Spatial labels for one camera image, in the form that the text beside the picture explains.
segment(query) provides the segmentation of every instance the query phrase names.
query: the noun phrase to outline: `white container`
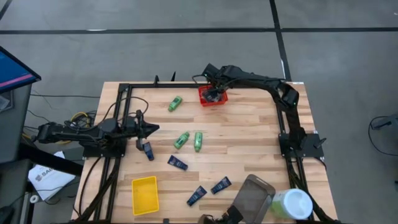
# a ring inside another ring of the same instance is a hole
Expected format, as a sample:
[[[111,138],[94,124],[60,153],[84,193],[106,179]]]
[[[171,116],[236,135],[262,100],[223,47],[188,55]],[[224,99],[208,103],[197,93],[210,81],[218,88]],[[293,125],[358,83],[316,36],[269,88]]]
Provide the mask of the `white container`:
[[[312,201],[303,190],[289,189],[276,192],[271,210],[281,218],[304,220],[312,212]]]

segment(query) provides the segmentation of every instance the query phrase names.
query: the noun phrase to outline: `green tube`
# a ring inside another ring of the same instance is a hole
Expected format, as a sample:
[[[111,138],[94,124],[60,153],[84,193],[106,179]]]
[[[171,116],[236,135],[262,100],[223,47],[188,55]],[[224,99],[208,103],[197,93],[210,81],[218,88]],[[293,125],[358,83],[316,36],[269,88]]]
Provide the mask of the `green tube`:
[[[173,110],[175,110],[180,105],[181,102],[182,102],[182,98],[179,96],[176,96],[174,98],[174,100],[169,105],[169,111],[172,112]]]
[[[189,133],[183,133],[175,142],[174,147],[176,149],[181,149],[181,147],[188,141]]]
[[[203,139],[203,134],[201,132],[195,133],[195,143],[193,147],[195,148],[196,152],[199,152],[201,149],[201,140]]]

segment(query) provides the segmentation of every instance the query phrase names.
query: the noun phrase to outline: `black strip on floor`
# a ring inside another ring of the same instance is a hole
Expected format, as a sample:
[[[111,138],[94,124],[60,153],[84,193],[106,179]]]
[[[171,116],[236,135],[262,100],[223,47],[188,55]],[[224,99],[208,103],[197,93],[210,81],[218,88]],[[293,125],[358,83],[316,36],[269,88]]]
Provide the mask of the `black strip on floor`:
[[[4,4],[4,6],[2,7],[1,11],[0,11],[0,20],[2,19],[2,17],[5,15],[8,7],[10,6],[12,0],[7,0],[6,3]]]
[[[281,28],[281,32],[397,32],[398,27]]]
[[[92,30],[0,30],[0,34],[191,34],[191,33],[259,33],[274,28],[179,28],[179,29],[92,29]]]
[[[272,18],[274,20],[274,25],[275,25],[276,40],[278,41],[279,55],[282,61],[282,68],[284,69],[285,79],[287,81],[292,81],[292,76],[290,75],[289,63],[287,62],[284,38],[280,30],[278,11],[276,9],[275,0],[269,0],[269,4],[271,5]]]

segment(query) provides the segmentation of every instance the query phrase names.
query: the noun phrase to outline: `wooden table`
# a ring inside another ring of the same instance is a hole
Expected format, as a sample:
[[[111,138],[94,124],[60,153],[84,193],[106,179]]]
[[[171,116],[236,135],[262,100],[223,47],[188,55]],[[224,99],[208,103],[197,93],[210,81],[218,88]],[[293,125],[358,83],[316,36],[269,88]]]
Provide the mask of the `wooden table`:
[[[118,82],[104,84],[96,122],[103,119],[108,107],[115,102],[118,86]],[[292,86],[300,93],[298,113],[301,124],[308,133],[313,132],[315,127],[304,84],[294,83]],[[183,98],[183,103],[170,113],[167,108],[176,95]],[[257,175],[277,190],[289,189],[286,164],[280,155],[277,140],[279,125],[276,108],[268,92],[255,88],[235,88],[228,90],[225,105],[207,108],[199,104],[195,88],[134,88],[132,96],[139,96],[149,102],[144,119],[158,124],[160,129],[147,139],[155,155],[152,162],[136,149],[135,139],[129,141],[126,155],[121,160],[113,223],[161,223],[164,218],[169,218],[172,223],[196,223],[204,213],[221,217],[249,174]],[[129,111],[143,111],[144,108],[143,102],[132,99]],[[176,150],[173,142],[185,131],[190,132],[190,140],[180,150]],[[195,131],[203,132],[200,153],[196,153],[193,148]],[[171,154],[188,164],[186,172],[167,164]],[[90,158],[85,162],[82,180],[85,180],[95,160],[96,158]],[[101,159],[97,163],[90,175],[83,196],[83,209],[98,192],[103,161]],[[336,218],[325,168],[315,159],[304,159],[303,163],[310,193],[326,214]],[[131,180],[152,175],[157,177],[160,210],[134,216]],[[210,189],[224,176],[228,176],[232,186],[213,195]],[[80,182],[76,208],[82,185],[83,181]],[[186,202],[199,185],[208,193],[189,207]],[[105,217],[108,194],[103,200],[101,218]],[[276,218],[270,211],[264,219],[264,223],[281,222],[289,223],[293,220]]]

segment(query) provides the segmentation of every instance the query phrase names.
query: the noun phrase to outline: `toothpaste tube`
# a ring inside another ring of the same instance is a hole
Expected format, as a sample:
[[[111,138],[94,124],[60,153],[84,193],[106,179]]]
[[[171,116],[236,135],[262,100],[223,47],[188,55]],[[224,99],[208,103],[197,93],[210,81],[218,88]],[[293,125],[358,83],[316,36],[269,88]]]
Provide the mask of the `toothpaste tube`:
[[[180,169],[183,170],[187,170],[188,169],[188,165],[186,165],[185,163],[183,163],[181,160],[177,159],[175,156],[171,155],[169,161],[167,162],[170,165],[173,165],[175,167],[178,167]]]
[[[193,193],[193,195],[189,198],[187,204],[189,206],[192,206],[195,202],[201,199],[206,193],[207,191],[202,186],[199,186],[197,190]]]
[[[212,189],[211,193],[215,194],[231,185],[231,181],[229,181],[228,177],[224,177],[218,184],[216,184]]]

